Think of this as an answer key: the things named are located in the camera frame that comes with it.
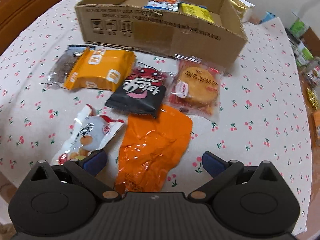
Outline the open cardboard box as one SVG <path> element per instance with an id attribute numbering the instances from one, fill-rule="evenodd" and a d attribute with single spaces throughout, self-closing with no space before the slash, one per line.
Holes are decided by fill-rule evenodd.
<path id="1" fill-rule="evenodd" d="M 229 0 L 182 0 L 206 7 L 212 22 L 180 10 L 148 9 L 148 1 L 80 1 L 75 11 L 84 41 L 161 56 L 193 56 L 225 68 L 248 41 Z"/>

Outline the black red snack packet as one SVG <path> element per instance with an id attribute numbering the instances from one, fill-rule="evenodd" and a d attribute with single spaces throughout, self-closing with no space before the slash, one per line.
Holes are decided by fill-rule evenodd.
<path id="1" fill-rule="evenodd" d="M 105 106 L 156 118 L 173 77 L 170 72 L 139 63 L 108 98 Z"/>

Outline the green white carton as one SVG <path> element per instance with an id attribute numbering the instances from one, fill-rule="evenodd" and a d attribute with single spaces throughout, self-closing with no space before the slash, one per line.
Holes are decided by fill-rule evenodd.
<path id="1" fill-rule="evenodd" d="M 297 14 L 294 14 L 294 16 L 295 21 L 290 27 L 290 32 L 294 37 L 300 38 L 309 29 L 309 25 L 305 23 Z"/>

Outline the light blue box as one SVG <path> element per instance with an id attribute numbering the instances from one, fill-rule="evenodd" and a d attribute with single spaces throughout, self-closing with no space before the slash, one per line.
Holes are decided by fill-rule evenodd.
<path id="1" fill-rule="evenodd" d="M 276 18 L 276 15 L 271 13 L 271 12 L 266 12 L 265 16 L 263 19 L 260 21 L 260 24 L 265 23 L 267 21 L 270 21 L 272 19 Z"/>

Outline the grey dark snack packet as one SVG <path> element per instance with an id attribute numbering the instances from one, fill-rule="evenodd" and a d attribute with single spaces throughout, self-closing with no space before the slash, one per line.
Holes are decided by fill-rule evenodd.
<path id="1" fill-rule="evenodd" d="M 69 44 L 65 52 L 54 63 L 48 72 L 46 80 L 42 83 L 45 89 L 66 89 L 65 81 L 74 65 L 86 49 L 95 50 L 95 45 Z"/>

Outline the orange foil snack bag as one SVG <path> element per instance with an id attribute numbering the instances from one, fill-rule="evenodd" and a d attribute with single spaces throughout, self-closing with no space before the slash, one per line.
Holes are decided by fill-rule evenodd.
<path id="1" fill-rule="evenodd" d="M 191 118 L 167 105 L 155 118 L 130 114 L 119 149 L 116 191 L 161 191 L 189 146 L 192 127 Z"/>

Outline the white blue fish snack bag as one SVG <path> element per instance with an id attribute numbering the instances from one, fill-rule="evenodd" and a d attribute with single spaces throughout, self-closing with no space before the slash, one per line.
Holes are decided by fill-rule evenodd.
<path id="1" fill-rule="evenodd" d="M 149 0 L 144 8 L 178 11 L 181 0 Z"/>

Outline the round cake clear packet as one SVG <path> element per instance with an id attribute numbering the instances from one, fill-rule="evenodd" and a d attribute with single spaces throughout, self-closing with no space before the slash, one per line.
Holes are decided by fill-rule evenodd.
<path id="1" fill-rule="evenodd" d="M 219 122 L 220 85 L 225 69 L 196 57 L 176 55 L 178 73 L 166 102 L 180 112 Z"/>

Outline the left wooden chair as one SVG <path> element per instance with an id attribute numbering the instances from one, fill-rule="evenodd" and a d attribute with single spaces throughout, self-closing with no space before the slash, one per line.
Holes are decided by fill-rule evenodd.
<path id="1" fill-rule="evenodd" d="M 1 0 L 1 53 L 39 16 L 61 0 Z"/>

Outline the gold tissue pack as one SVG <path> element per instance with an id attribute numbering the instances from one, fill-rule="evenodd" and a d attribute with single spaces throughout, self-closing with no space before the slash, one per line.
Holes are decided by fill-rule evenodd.
<path id="1" fill-rule="evenodd" d="M 246 0 L 230 0 L 232 6 L 238 13 L 242 23 L 248 22 L 252 15 L 255 5 Z"/>

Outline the yellow blue biscuit pack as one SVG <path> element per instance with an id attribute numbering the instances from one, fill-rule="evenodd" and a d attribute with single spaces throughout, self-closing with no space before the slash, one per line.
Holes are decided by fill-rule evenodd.
<path id="1" fill-rule="evenodd" d="M 214 20 L 206 7 L 189 3 L 181 3 L 180 8 L 186 15 L 201 18 L 209 23 L 214 23 Z"/>

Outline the orange square snack packet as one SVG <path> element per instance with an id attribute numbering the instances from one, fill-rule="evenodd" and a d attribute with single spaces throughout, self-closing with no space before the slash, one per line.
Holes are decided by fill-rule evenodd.
<path id="1" fill-rule="evenodd" d="M 63 86 L 68 90 L 93 88 L 115 92 L 131 73 L 135 61 L 136 56 L 132 51 L 86 49 L 67 75 Z"/>

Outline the green lid bottle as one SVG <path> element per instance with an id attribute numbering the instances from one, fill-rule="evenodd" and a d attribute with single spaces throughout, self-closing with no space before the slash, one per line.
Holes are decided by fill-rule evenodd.
<path id="1" fill-rule="evenodd" d="M 298 55 L 296 58 L 296 64 L 298 67 L 302 67 L 307 65 L 310 61 L 313 60 L 312 53 L 306 48 L 303 42 L 300 42 L 300 44 L 297 47 Z"/>

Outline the white cat snack bag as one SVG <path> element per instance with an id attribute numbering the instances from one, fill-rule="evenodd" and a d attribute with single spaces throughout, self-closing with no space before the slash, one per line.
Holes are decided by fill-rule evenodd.
<path id="1" fill-rule="evenodd" d="M 103 149 L 125 124 L 121 119 L 96 115 L 95 109 L 90 105 L 86 105 L 74 121 L 71 137 L 54 155 L 51 164 L 62 165 L 71 159 L 85 159 L 93 151 Z"/>

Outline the cherry print tablecloth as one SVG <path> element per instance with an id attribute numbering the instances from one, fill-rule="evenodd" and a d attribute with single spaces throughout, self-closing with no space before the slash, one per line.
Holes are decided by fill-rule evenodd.
<path id="1" fill-rule="evenodd" d="M 1 173 L 16 186 L 38 160 L 52 160 L 85 105 L 113 119 L 127 119 L 104 106 L 109 91 L 69 92 L 44 84 L 67 46 L 83 43 L 74 10 L 78 1 L 56 4 L 1 55 Z M 249 42 L 222 77 L 218 121 L 192 116 L 188 150 L 169 171 L 163 190 L 188 193 L 207 182 L 204 151 L 245 165 L 269 160 L 299 201 L 293 231 L 299 234 L 306 230 L 312 150 L 295 59 L 280 19 L 247 23 L 244 29 Z"/>

